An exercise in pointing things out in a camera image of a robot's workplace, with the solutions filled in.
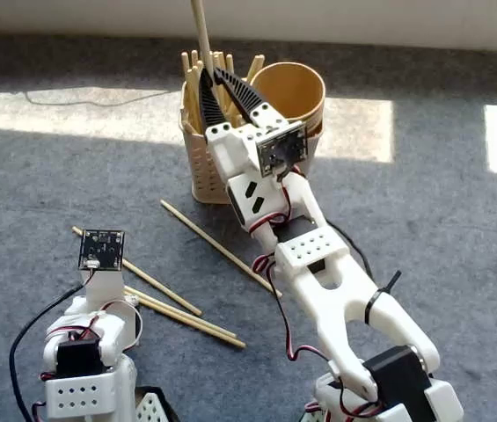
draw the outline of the white robotic arm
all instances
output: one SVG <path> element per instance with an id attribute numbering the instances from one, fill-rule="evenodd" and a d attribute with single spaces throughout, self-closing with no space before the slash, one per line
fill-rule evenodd
<path id="1" fill-rule="evenodd" d="M 336 394 L 341 397 L 340 389 L 347 387 L 357 406 L 367 402 L 384 406 L 376 413 L 379 421 L 462 420 L 463 409 L 453 388 L 428 378 L 440 365 L 434 344 L 389 289 L 378 288 L 352 258 L 324 218 L 309 182 L 296 171 L 295 164 L 307 154 L 303 123 L 288 123 L 252 87 L 226 70 L 215 69 L 214 77 L 249 123 L 233 128 L 226 121 L 204 70 L 200 106 L 208 149 L 243 229 L 259 241 L 265 254 L 274 255 L 276 274 L 294 288 L 316 322 L 331 382 L 343 382 Z M 289 230 L 292 225 L 299 229 Z M 362 362 L 347 341 L 345 322 L 352 320 L 366 322 L 401 347 Z M 395 379 L 402 371 L 409 371 L 410 377 Z M 412 385 L 392 385 L 399 382 Z M 340 420 L 340 408 L 347 406 L 328 399 L 336 388 L 328 383 L 318 386 L 322 388 L 316 388 L 316 397 Z"/>
<path id="2" fill-rule="evenodd" d="M 135 364 L 125 354 L 137 344 L 143 320 L 137 298 L 123 293 L 123 242 L 122 231 L 84 230 L 79 268 L 86 295 L 75 297 L 47 329 L 41 374 L 47 400 L 33 405 L 33 419 L 21 398 L 12 355 L 34 321 L 80 287 L 46 307 L 16 338 L 12 382 L 26 422 L 40 421 L 36 406 L 46 406 L 47 420 L 58 422 L 178 420 L 160 389 L 135 386 Z"/>

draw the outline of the wall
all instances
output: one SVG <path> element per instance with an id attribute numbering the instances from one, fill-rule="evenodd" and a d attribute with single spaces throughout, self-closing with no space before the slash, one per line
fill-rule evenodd
<path id="1" fill-rule="evenodd" d="M 497 50 L 497 0 L 205 0 L 218 38 Z M 0 32 L 194 36 L 187 0 L 0 0 Z"/>

